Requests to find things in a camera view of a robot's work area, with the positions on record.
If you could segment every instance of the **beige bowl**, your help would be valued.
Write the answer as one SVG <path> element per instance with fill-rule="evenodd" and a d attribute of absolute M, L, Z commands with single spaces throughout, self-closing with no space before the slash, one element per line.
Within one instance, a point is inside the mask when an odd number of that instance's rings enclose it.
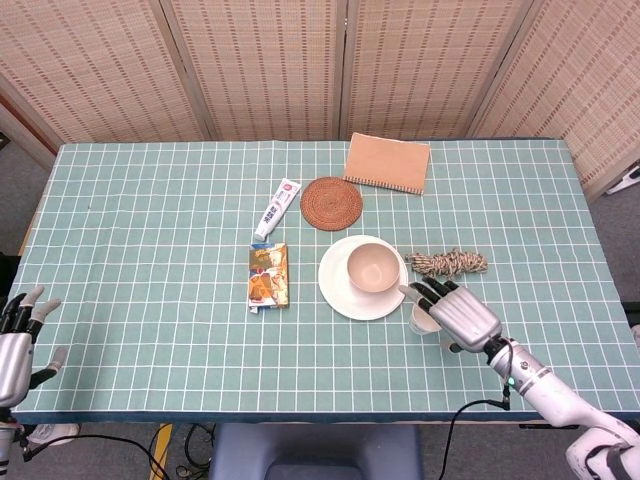
<path fill-rule="evenodd" d="M 395 252 L 379 243 L 365 243 L 356 248 L 347 260 L 351 282 L 360 290 L 384 292 L 400 276 L 400 264 Z"/>

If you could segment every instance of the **gray carpet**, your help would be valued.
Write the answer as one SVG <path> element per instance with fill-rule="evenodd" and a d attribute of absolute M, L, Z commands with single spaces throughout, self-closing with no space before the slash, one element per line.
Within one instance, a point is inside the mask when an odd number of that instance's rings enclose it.
<path fill-rule="evenodd" d="M 16 254 L 27 231 L 47 180 L 37 164 L 10 144 L 0 151 L 0 251 Z M 624 301 L 640 301 L 640 187 L 612 197 L 598 199 L 592 213 L 611 272 Z M 145 445 L 151 440 L 154 424 L 86 424 L 83 433 L 117 435 Z M 422 427 L 425 478 L 437 478 L 447 436 L 447 425 Z M 186 426 L 173 436 L 168 471 L 185 463 L 182 445 Z M 459 425 L 455 429 L 446 478 L 510 478 L 546 480 L 572 478 L 564 461 L 566 448 L 579 436 L 577 431 L 523 431 L 515 425 Z M 194 443 L 193 455 L 206 460 L 210 446 Z M 106 440 L 79 439 L 68 445 L 51 447 L 30 463 L 22 463 L 20 451 L 12 451 L 9 478 L 106 479 L 149 476 L 149 466 L 135 447 Z"/>

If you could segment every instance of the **table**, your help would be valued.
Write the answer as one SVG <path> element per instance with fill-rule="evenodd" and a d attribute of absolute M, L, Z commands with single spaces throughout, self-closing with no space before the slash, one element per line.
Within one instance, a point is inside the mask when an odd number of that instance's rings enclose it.
<path fill-rule="evenodd" d="M 364 212 L 321 232 L 299 196 L 270 237 L 289 246 L 288 309 L 246 308 L 248 244 L 282 177 L 340 176 L 348 142 L 65 145 L 13 293 L 64 299 L 35 365 L 70 345 L 62 374 L 16 409 L 22 422 L 446 420 L 500 398 L 485 358 L 419 337 L 411 305 L 374 322 L 335 313 L 316 284 L 347 235 L 401 253 L 459 246 L 490 269 L 459 281 L 506 334 L 594 405 L 640 408 L 640 358 L 570 153 L 560 140 L 432 141 L 424 196 L 358 186 Z M 471 420 L 539 418 L 480 406 Z"/>

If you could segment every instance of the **rattan coaster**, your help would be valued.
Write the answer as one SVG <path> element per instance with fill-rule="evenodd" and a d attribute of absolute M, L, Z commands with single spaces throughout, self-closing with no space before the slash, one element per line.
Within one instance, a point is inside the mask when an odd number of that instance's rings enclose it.
<path fill-rule="evenodd" d="M 307 222 L 320 230 L 342 230 L 360 217 L 362 197 L 341 178 L 321 177 L 302 192 L 300 210 Z"/>

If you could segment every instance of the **robotic arm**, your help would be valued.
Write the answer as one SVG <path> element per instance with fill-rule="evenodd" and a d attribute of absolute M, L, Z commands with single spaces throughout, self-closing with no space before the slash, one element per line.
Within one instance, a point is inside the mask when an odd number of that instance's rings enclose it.
<path fill-rule="evenodd" d="M 581 480 L 640 480 L 640 435 L 590 405 L 541 365 L 524 347 L 502 337 L 500 320 L 471 291 L 453 282 L 423 277 L 400 290 L 429 313 L 460 348 L 484 352 L 487 363 L 554 427 L 588 430 L 567 450 Z"/>
<path fill-rule="evenodd" d="M 0 316 L 0 476 L 7 473 L 11 444 L 22 428 L 11 417 L 11 408 L 20 404 L 29 390 L 55 376 L 67 358 L 67 347 L 58 347 L 46 368 L 31 373 L 33 351 L 45 317 L 60 305 L 60 300 L 49 300 L 34 310 L 43 292 L 44 287 L 39 286 L 18 295 Z M 0 300 L 0 311 L 5 301 Z"/>

